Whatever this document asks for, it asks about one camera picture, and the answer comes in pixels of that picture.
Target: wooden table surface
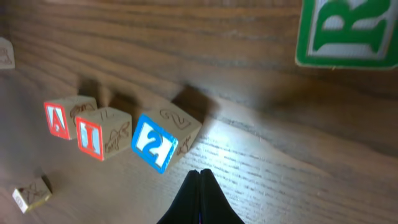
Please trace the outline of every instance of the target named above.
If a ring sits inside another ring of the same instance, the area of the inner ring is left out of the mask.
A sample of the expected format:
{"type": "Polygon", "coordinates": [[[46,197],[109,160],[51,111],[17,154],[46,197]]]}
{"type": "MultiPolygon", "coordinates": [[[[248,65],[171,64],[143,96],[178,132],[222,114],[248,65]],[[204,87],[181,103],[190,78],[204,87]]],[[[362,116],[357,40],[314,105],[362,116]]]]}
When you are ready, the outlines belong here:
{"type": "Polygon", "coordinates": [[[9,1],[0,223],[155,223],[204,168],[246,223],[398,223],[398,72],[297,67],[301,4],[9,1]],[[174,101],[203,129],[164,175],[130,149],[100,162],[48,131],[43,102],[77,93],[135,121],[174,101]],[[42,174],[53,197],[23,215],[13,187],[42,174]]]}

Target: black object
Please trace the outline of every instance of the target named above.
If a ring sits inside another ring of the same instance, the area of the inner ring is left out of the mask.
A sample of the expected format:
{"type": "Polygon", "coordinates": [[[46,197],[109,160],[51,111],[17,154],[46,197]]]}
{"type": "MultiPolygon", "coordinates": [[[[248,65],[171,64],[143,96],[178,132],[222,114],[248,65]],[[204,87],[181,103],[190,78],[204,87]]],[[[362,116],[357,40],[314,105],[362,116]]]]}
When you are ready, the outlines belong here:
{"type": "Polygon", "coordinates": [[[209,169],[191,170],[170,208],[157,224],[240,224],[243,221],[229,205],[209,169]]]}

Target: red letter a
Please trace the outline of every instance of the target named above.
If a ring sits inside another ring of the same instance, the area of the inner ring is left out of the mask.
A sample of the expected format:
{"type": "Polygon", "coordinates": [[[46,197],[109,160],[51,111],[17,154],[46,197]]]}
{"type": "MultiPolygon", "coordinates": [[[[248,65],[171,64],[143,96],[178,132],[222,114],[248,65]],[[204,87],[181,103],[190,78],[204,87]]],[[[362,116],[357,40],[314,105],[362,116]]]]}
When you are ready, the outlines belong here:
{"type": "Polygon", "coordinates": [[[66,134],[65,128],[62,126],[60,118],[58,117],[57,112],[55,112],[55,108],[52,111],[52,131],[57,134],[66,134]]]}

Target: small wooden block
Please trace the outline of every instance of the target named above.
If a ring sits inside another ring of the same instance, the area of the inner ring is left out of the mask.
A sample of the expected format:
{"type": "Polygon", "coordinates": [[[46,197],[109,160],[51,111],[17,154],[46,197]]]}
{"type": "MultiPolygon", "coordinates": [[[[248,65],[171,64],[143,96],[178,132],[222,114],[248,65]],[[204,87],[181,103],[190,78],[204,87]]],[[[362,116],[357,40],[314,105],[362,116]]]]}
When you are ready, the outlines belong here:
{"type": "Polygon", "coordinates": [[[131,148],[163,174],[189,151],[200,128],[199,121],[169,103],[140,116],[131,148]]]}
{"type": "Polygon", "coordinates": [[[12,193],[12,197],[23,213],[43,204],[51,195],[51,191],[42,178],[35,179],[25,187],[16,188],[12,193]]]}
{"type": "Polygon", "coordinates": [[[64,139],[75,139],[75,117],[83,111],[97,109],[95,98],[89,96],[70,96],[44,103],[45,115],[50,133],[64,139]]]}
{"type": "Polygon", "coordinates": [[[0,37],[0,69],[15,68],[14,48],[12,43],[0,37]]]}
{"type": "Polygon", "coordinates": [[[101,161],[127,149],[131,142],[131,115],[106,107],[76,117],[80,150],[101,161]]]}

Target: blue number block face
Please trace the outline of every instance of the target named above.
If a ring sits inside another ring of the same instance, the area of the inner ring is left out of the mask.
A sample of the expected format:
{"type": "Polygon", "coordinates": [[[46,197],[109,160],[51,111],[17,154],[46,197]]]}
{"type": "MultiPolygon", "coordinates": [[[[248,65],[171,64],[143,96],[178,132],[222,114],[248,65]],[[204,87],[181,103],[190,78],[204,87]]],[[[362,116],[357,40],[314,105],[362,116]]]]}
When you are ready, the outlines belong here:
{"type": "Polygon", "coordinates": [[[169,164],[178,139],[142,114],[138,120],[131,148],[155,170],[163,174],[169,164]]]}

